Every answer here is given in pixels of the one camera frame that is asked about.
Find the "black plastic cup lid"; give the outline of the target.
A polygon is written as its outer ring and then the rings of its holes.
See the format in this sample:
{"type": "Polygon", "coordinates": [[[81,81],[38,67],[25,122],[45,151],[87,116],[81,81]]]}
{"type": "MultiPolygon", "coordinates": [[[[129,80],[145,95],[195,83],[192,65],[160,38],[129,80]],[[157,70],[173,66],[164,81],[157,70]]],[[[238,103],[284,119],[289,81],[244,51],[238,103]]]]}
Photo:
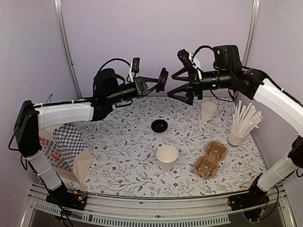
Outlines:
{"type": "Polygon", "coordinates": [[[169,75],[169,72],[167,71],[167,69],[165,67],[163,67],[160,72],[159,78],[158,78],[158,82],[157,82],[157,86],[156,86],[156,93],[165,91],[165,85],[166,85],[166,82],[168,79],[168,75],[169,75]]]}

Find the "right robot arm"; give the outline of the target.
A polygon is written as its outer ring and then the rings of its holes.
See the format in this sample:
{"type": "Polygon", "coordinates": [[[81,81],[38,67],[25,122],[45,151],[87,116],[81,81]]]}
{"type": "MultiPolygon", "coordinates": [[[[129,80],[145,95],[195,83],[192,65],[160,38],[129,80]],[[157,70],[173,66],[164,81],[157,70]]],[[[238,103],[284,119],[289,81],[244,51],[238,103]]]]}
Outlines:
{"type": "Polygon", "coordinates": [[[248,206],[255,206],[269,189],[303,166],[303,105],[280,88],[265,72],[242,66],[238,47],[235,45],[212,47],[214,70],[202,71],[194,63],[194,58],[204,48],[205,46],[200,46],[193,54],[184,49],[178,51],[177,56],[183,68],[171,77],[184,81],[185,84],[169,91],[168,97],[192,105],[195,96],[198,99],[203,98],[204,90],[232,89],[265,105],[298,133],[287,156],[260,174],[250,186],[245,202],[248,206]]]}

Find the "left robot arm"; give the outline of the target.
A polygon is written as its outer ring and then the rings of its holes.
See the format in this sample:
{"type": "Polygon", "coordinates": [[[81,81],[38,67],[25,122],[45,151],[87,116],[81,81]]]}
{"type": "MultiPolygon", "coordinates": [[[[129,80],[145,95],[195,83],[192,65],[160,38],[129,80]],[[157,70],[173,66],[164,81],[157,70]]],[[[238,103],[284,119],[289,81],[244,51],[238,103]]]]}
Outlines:
{"type": "Polygon", "coordinates": [[[23,102],[11,140],[17,142],[15,150],[27,160],[60,205],[70,202],[70,194],[42,153],[39,131],[65,123],[103,120],[114,107],[128,106],[134,98],[147,96],[152,91],[164,91],[168,76],[166,69],[162,69],[157,79],[137,76],[139,61],[139,58],[134,58],[128,64],[130,82],[116,74],[114,69],[102,65],[93,79],[91,97],[45,105],[33,104],[30,100],[23,102]]]}

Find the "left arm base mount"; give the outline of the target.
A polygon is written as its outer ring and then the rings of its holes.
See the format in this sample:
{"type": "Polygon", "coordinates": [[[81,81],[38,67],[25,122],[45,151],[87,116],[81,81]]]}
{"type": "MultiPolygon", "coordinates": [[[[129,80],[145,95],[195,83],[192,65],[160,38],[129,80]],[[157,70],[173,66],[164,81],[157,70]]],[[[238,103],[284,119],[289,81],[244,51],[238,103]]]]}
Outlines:
{"type": "Polygon", "coordinates": [[[59,188],[48,192],[46,201],[61,207],[84,210],[87,203],[87,194],[81,190],[70,192],[61,185],[59,188]]]}

